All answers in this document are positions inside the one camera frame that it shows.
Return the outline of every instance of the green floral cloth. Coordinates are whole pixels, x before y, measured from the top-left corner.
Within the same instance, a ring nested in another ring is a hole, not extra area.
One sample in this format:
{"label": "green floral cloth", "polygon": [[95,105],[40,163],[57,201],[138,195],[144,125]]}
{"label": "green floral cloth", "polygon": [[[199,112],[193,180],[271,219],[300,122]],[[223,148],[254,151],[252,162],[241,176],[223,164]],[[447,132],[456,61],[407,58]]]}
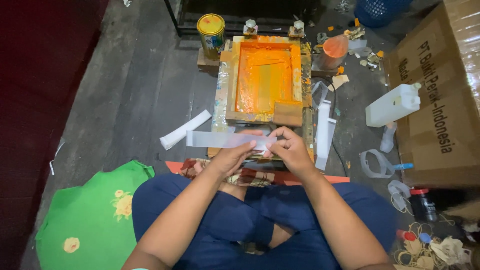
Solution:
{"label": "green floral cloth", "polygon": [[42,270],[120,269],[136,245],[133,193],[154,175],[134,160],[57,191],[35,237]]}

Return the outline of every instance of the gold paint can lid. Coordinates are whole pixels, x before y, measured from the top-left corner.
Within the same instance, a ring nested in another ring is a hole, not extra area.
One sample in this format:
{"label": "gold paint can lid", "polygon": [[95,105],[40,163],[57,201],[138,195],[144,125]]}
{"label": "gold paint can lid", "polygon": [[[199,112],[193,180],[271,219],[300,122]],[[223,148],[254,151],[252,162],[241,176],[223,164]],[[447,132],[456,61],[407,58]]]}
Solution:
{"label": "gold paint can lid", "polygon": [[225,21],[217,14],[205,14],[197,22],[197,30],[205,36],[215,36],[225,29]]}

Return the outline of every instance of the blue plastic basket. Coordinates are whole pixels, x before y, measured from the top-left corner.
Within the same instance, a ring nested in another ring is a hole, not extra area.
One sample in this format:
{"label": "blue plastic basket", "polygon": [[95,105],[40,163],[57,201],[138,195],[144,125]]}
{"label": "blue plastic basket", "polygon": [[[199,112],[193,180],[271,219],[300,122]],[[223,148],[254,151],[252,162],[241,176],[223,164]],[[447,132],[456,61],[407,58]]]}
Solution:
{"label": "blue plastic basket", "polygon": [[355,17],[368,27],[381,27],[408,9],[413,0],[358,0],[355,6]]}

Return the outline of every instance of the white plastic bottle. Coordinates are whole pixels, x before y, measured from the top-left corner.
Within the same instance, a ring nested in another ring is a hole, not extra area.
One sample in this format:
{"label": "white plastic bottle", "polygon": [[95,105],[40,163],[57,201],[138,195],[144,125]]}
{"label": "white plastic bottle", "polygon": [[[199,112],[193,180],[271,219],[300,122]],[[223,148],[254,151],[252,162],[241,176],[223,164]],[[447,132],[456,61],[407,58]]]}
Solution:
{"label": "white plastic bottle", "polygon": [[399,85],[365,108],[367,126],[381,127],[420,109],[421,84]]}

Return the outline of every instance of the navy blue pants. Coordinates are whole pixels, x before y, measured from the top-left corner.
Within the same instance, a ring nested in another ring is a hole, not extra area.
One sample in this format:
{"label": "navy blue pants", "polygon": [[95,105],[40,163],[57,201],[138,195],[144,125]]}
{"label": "navy blue pants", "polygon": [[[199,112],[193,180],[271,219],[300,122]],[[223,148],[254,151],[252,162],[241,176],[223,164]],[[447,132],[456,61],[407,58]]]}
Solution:
{"label": "navy blue pants", "polygon": [[[132,201],[137,241],[190,183],[168,173],[143,183]],[[353,183],[333,184],[388,251],[395,240],[395,209],[380,195]],[[274,223],[297,231],[263,255],[244,253],[237,241],[267,245]],[[249,187],[245,201],[218,191],[174,270],[340,269],[302,186]]]}

